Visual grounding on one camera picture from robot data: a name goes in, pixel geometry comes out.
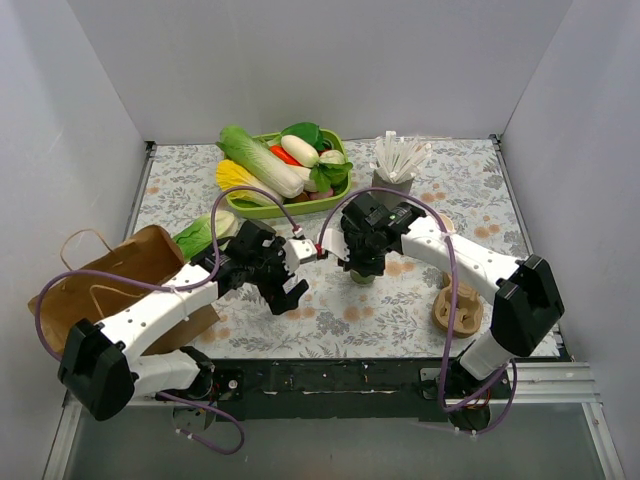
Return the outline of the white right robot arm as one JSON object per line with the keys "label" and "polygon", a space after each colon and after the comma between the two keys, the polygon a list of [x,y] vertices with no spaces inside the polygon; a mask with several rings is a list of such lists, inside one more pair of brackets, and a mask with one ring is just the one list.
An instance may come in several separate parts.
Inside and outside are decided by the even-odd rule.
{"label": "white right robot arm", "polygon": [[491,325],[454,361],[449,392],[475,397],[508,361],[528,357],[565,312],[549,263],[495,253],[441,227],[425,209],[401,202],[393,209],[363,193],[342,211],[348,256],[341,264],[380,276],[390,252],[429,263],[473,288],[492,307]]}

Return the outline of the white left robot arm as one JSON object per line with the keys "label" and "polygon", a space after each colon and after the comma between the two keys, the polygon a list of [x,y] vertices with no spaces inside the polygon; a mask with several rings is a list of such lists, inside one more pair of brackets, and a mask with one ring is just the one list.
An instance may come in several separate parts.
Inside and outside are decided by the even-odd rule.
{"label": "white left robot arm", "polygon": [[146,350],[195,311],[244,284],[256,286],[275,315],[296,309],[309,285],[287,283],[316,255],[313,241],[303,234],[285,239],[265,223],[248,220],[224,248],[205,248],[132,306],[97,324],[76,323],[58,378],[98,421],[113,417],[135,397],[170,392],[204,399],[214,385],[215,366],[208,356],[189,345],[166,354],[147,355]]}

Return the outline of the green paper coffee cup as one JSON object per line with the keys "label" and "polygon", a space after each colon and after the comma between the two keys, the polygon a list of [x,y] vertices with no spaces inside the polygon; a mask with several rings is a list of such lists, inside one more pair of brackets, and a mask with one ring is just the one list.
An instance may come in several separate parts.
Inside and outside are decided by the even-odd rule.
{"label": "green paper coffee cup", "polygon": [[358,285],[370,285],[377,278],[376,275],[363,275],[356,270],[350,271],[350,277]]}

